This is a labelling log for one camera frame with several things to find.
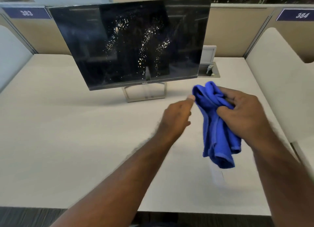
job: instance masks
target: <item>number sign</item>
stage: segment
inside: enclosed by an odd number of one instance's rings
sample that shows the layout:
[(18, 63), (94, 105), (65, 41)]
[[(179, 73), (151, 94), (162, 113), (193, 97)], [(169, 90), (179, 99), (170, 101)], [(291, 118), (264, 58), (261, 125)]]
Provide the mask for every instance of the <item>number sign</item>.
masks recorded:
[(314, 21), (314, 9), (284, 9), (276, 21), (312, 22)]
[(44, 7), (3, 7), (12, 19), (51, 19)]

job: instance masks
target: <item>white desk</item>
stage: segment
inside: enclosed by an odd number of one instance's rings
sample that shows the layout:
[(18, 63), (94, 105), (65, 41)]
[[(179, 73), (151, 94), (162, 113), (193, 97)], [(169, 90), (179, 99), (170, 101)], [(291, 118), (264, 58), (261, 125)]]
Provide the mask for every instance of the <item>white desk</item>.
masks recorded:
[[(215, 61), (221, 78), (168, 82), (167, 98), (126, 103), (121, 88), (89, 91), (72, 57), (34, 55), (0, 94), (0, 206), (68, 208), (150, 137), (170, 103), (209, 80), (257, 95), (285, 139), (245, 60)], [(229, 188), (218, 186), (196, 105), (190, 121), (139, 210), (269, 215), (249, 147), (223, 171)]]

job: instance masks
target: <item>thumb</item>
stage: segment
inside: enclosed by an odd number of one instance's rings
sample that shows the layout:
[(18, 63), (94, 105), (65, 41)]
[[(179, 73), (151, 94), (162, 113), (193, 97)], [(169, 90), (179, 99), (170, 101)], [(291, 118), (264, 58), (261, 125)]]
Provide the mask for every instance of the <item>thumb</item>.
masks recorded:
[(217, 108), (217, 114), (222, 118), (224, 121), (228, 119), (229, 115), (231, 114), (232, 110), (226, 106), (220, 106)]

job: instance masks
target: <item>right hand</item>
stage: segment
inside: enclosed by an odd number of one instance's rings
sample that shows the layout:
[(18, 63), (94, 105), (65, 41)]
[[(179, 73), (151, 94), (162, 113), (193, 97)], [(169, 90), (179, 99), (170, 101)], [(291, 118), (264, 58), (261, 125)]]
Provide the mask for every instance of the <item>right hand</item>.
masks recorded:
[(226, 106), (217, 109), (217, 114), (234, 134), (251, 147), (273, 136), (274, 132), (256, 96), (224, 87), (219, 89), (226, 96), (226, 100), (235, 105), (233, 110)]

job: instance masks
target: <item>blue microfiber cloth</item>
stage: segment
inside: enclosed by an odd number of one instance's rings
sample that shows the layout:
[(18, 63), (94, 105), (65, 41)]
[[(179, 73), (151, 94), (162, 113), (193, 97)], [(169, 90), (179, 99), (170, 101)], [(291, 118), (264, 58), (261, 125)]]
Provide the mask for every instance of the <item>blue microfiber cloth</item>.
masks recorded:
[(194, 86), (192, 94), (204, 117), (203, 157), (210, 157), (220, 168), (235, 167), (232, 154), (241, 152), (241, 138), (228, 128), (216, 112), (219, 106), (226, 106), (229, 109), (233, 109), (233, 106), (224, 99), (224, 94), (211, 81), (207, 82), (205, 87)]

